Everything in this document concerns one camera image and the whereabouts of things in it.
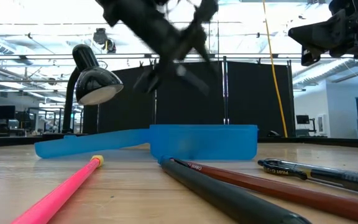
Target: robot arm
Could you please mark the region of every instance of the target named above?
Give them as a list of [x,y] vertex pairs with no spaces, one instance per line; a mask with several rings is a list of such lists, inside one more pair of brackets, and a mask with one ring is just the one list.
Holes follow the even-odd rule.
[[333,16],[327,21],[288,31],[302,45],[304,66],[318,62],[325,52],[332,57],[352,54],[358,58],[358,0],[333,0],[329,10]]
[[113,27],[122,21],[135,35],[141,38],[155,53],[160,62],[153,70],[147,70],[135,84],[135,89],[145,93],[153,92],[162,78],[180,78],[203,93],[208,93],[208,86],[195,75],[183,71],[183,67],[174,63],[182,61],[191,49],[195,49],[207,62],[207,66],[217,74],[209,64],[205,49],[206,34],[201,26],[209,22],[218,11],[216,0],[202,0],[196,8],[194,19],[184,30],[178,30],[157,10],[157,5],[164,5],[168,0],[96,0],[104,9],[103,17]]

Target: wall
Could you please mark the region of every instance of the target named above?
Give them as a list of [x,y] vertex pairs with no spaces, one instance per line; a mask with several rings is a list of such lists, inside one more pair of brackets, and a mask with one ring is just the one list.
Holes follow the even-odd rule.
[[[317,129],[317,117],[325,114],[325,130],[326,134],[315,134],[310,132],[311,136],[314,135],[327,135],[330,137],[329,119],[331,115],[328,113],[328,99],[326,82],[322,81],[317,86],[307,86],[304,92],[294,92],[294,106],[295,115],[308,115],[310,119],[316,119]],[[313,129],[312,124],[297,124],[296,129]]]
[[358,83],[327,84],[329,127],[332,138],[358,138]]

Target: pen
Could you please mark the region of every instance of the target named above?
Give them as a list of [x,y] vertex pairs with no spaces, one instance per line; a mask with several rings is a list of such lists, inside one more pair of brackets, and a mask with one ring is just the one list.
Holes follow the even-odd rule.
[[162,157],[161,168],[178,182],[214,205],[237,223],[309,224],[307,219],[278,205],[248,194],[239,187],[220,182],[177,162]]
[[280,159],[259,160],[269,174],[295,176],[358,192],[358,172],[313,166]]

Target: desk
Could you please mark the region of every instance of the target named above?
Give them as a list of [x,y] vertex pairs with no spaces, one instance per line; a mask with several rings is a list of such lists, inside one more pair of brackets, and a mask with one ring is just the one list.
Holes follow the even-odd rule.
[[[104,156],[104,166],[88,178],[51,223],[234,223],[165,174],[150,156],[148,146],[99,154]],[[256,163],[266,157],[358,171],[358,148],[311,144],[259,144],[258,155],[253,161],[200,163],[358,198],[358,193],[348,190],[266,174]],[[0,147],[0,223],[15,219],[89,159],[90,155],[80,155],[43,160],[35,155],[33,146]],[[299,213],[313,223],[355,223],[294,203],[253,194]]]

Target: pink marker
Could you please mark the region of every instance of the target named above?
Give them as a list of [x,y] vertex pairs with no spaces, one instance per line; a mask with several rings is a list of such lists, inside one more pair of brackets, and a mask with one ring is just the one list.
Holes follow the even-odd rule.
[[59,211],[64,203],[74,194],[81,184],[101,167],[103,156],[93,156],[91,161],[60,184],[43,199],[39,200],[11,224],[46,224]]

